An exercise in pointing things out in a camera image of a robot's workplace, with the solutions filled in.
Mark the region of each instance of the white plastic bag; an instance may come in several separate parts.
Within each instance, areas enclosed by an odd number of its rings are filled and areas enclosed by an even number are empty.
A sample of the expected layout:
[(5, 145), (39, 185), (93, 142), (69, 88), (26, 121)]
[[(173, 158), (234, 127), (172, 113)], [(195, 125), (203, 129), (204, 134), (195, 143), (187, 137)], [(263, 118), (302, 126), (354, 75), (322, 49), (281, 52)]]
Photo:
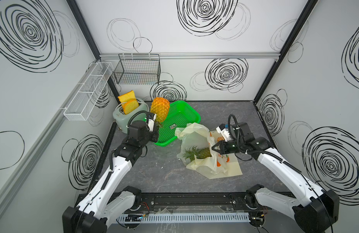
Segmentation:
[[(181, 152), (177, 154), (177, 158), (183, 161), (186, 168), (196, 170), (208, 179), (242, 175), (234, 153), (221, 156), (211, 149), (217, 143), (217, 139), (223, 139), (217, 131), (210, 132), (204, 125), (189, 123), (186, 128), (176, 128), (175, 135), (182, 140)], [(186, 150), (192, 147), (199, 149), (209, 147), (212, 156), (205, 159), (195, 157), (193, 161), (189, 158), (185, 159)]]

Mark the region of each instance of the gray countertop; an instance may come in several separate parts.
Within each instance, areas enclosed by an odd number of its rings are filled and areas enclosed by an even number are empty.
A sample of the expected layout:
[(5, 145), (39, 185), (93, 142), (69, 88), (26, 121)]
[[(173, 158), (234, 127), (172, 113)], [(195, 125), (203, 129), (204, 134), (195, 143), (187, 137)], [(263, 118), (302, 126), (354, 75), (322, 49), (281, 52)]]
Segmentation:
[[(213, 129), (226, 124), (233, 113), (238, 122), (247, 122), (254, 136), (267, 137), (258, 113), (251, 102), (188, 102), (201, 116), (200, 124)], [(121, 144), (126, 136), (116, 130), (110, 151)], [(261, 184), (275, 192), (287, 192), (288, 188), (264, 165), (255, 160), (239, 161), (242, 175), (207, 179), (196, 171), (189, 170), (176, 157), (181, 141), (176, 139), (166, 147), (147, 144), (146, 157), (136, 161), (132, 169), (121, 180), (117, 192), (126, 186), (141, 189), (142, 192), (245, 192), (248, 188)], [(103, 170), (108, 168), (106, 159)]]

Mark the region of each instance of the wall-mounted basket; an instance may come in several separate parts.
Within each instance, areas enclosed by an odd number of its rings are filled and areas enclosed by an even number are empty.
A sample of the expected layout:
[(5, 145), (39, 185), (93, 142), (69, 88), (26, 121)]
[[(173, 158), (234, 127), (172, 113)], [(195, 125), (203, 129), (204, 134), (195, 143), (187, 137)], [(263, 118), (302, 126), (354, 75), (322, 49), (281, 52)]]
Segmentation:
[(113, 70), (111, 62), (98, 62), (64, 111), (64, 116), (69, 120), (87, 120)]
[(114, 70), (117, 84), (154, 85), (160, 78), (159, 54), (119, 54)]

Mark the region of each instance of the green plastic basket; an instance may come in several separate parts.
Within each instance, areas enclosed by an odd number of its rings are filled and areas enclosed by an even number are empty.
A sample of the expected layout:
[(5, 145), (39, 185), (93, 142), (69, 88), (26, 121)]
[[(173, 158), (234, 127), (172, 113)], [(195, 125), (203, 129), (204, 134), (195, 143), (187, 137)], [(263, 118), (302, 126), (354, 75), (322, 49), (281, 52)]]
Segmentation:
[(161, 147), (177, 139), (176, 128), (185, 128), (188, 123), (200, 123), (200, 115), (188, 103), (182, 100), (171, 103), (168, 116), (159, 129), (159, 139), (155, 144)]

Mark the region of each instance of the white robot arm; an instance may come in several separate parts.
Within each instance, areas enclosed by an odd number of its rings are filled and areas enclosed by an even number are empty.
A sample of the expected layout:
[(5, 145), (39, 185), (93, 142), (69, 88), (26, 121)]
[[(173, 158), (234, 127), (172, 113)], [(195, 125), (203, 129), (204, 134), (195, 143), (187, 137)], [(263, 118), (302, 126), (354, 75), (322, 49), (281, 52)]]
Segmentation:
[[(155, 117), (151, 114), (148, 116), (151, 119)], [(148, 122), (135, 121), (129, 126), (128, 136), (112, 152), (110, 167), (96, 186), (77, 207), (68, 207), (63, 213), (64, 233), (78, 232), (79, 229), (81, 232), (106, 232), (126, 210), (139, 208), (140, 190), (129, 186), (113, 201), (108, 201), (122, 178), (142, 154), (146, 143), (157, 141), (157, 128), (150, 125)], [(212, 149), (220, 154), (250, 154), (272, 171), (295, 196), (284, 196), (257, 184), (247, 190), (245, 201), (249, 208), (267, 206), (275, 209), (294, 219), (305, 232), (323, 232), (337, 221), (339, 197), (332, 190), (325, 191), (302, 175), (265, 138), (255, 139), (246, 123), (235, 122), (231, 127), (228, 125), (220, 126), (229, 136), (228, 141), (219, 141)]]

